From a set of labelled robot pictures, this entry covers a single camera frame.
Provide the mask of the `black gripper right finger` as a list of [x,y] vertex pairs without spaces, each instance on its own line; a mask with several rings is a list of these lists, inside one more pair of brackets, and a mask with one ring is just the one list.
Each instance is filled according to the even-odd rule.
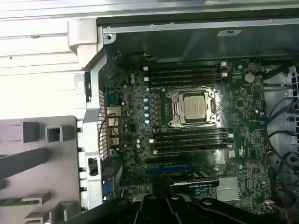
[[163,223],[164,224],[290,224],[290,215],[281,210],[279,214],[257,215],[214,198],[185,200],[175,196],[170,178],[163,177]]

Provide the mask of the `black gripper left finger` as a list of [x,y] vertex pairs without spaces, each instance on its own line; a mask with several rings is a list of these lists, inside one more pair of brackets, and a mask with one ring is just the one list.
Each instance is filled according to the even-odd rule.
[[138,195],[137,201],[117,198],[74,217],[75,224],[171,224],[168,204],[170,178],[154,179],[151,194]]

